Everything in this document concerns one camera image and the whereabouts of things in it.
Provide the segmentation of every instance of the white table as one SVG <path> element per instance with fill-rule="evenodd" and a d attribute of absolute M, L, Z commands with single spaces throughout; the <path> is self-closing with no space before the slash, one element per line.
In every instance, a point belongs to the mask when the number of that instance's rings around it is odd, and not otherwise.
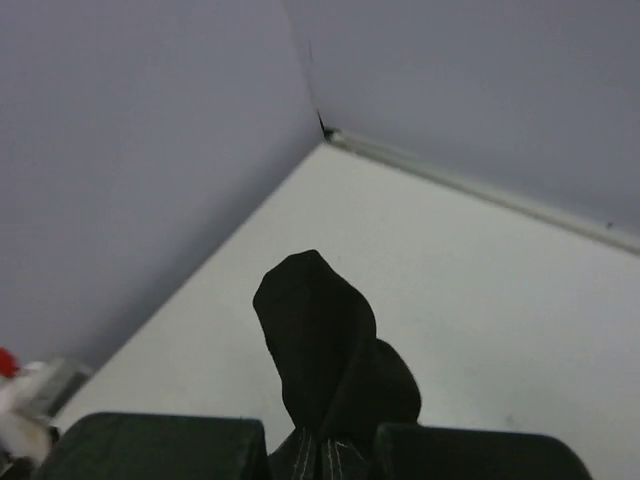
<path fill-rule="evenodd" d="M 291 429 L 251 300 L 318 249 L 369 299 L 427 425 L 539 432 L 597 479 L 640 475 L 640 260 L 321 146 L 68 405 Z"/>

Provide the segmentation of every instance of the folded cloth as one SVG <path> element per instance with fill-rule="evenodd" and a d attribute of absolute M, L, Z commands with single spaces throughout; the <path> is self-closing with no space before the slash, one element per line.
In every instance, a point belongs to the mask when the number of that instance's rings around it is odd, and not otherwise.
<path fill-rule="evenodd" d="M 375 317 L 364 296 L 317 251 L 291 255 L 267 272 L 253 306 L 296 427 L 272 455 L 276 480 L 313 478 L 309 471 L 336 478 L 344 472 L 335 472 L 335 464 L 347 449 L 366 462 L 380 423 L 416 422 L 421 400 L 411 372 L 389 344 L 376 339 Z M 309 448 L 311 460 L 300 460 Z M 283 451 L 288 460 L 276 458 Z M 288 461 L 290 471 L 275 468 Z M 309 461 L 314 467 L 303 472 L 300 462 Z"/>

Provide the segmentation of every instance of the red object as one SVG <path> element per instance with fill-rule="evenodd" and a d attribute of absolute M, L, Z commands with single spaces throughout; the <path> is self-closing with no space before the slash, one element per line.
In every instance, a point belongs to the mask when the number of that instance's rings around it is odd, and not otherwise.
<path fill-rule="evenodd" d="M 16 357 L 11 355 L 9 350 L 0 348 L 0 376 L 13 378 L 19 370 L 20 366 L 18 365 Z"/>

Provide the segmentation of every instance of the white tabletop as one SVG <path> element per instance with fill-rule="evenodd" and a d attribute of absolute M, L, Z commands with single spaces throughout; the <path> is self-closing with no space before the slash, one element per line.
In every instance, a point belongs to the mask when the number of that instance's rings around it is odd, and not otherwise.
<path fill-rule="evenodd" d="M 553 435 L 597 479 L 640 474 L 640 260 L 321 146 L 71 401 L 291 429 L 251 300 L 315 248 L 412 369 L 425 425 Z"/>

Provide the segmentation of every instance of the gray wall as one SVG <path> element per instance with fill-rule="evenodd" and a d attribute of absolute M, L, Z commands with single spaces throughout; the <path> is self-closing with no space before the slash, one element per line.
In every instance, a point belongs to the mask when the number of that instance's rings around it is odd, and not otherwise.
<path fill-rule="evenodd" d="M 321 140 L 290 35 L 277 0 L 2 2 L 0 345 L 101 364 Z"/>
<path fill-rule="evenodd" d="M 285 0 L 323 121 L 640 233 L 640 3 Z"/>

